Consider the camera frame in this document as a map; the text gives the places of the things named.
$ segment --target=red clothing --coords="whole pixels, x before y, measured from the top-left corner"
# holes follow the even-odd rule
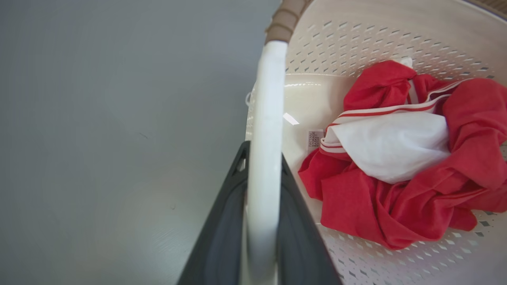
[[[344,100],[345,111],[401,105],[413,80],[419,102],[451,96],[438,113],[449,127],[443,162],[394,185],[367,176],[345,154],[322,148],[299,170],[310,197],[323,201],[321,223],[397,250],[414,241],[439,240],[448,227],[471,230],[471,209],[507,210],[507,164],[499,146],[507,140],[507,89],[490,79],[451,86],[393,61],[366,69]]]

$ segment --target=black plastic object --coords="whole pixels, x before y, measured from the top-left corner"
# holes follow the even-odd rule
[[[249,146],[239,148],[179,285],[239,284]],[[280,285],[342,284],[283,157],[277,263]]]

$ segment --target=clothing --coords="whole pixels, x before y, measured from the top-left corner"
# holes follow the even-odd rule
[[[404,112],[367,118],[328,128],[366,175],[394,184],[450,155],[445,118],[427,112]]]
[[[381,62],[358,78],[333,124],[371,113],[364,109],[388,108],[386,114],[416,109],[401,108],[406,101],[425,103],[426,111],[445,116],[450,156],[410,181],[389,184],[368,176],[345,151],[315,150],[299,175],[309,196],[323,201],[322,225],[397,250],[439,240],[448,227],[473,229],[471,209],[507,210],[507,165],[499,149],[507,139],[507,89],[489,79],[438,81]]]

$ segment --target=basket handle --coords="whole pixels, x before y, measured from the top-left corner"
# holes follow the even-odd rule
[[[294,29],[306,8],[313,0],[282,0],[271,24],[266,29],[266,42],[282,41],[288,43],[291,40]]]

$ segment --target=basket hole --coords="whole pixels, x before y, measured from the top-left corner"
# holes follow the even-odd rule
[[[341,24],[339,24],[339,25],[338,25],[338,29],[343,29],[343,28],[345,28],[347,25],[348,25],[348,23],[347,23],[347,22],[341,23]]]

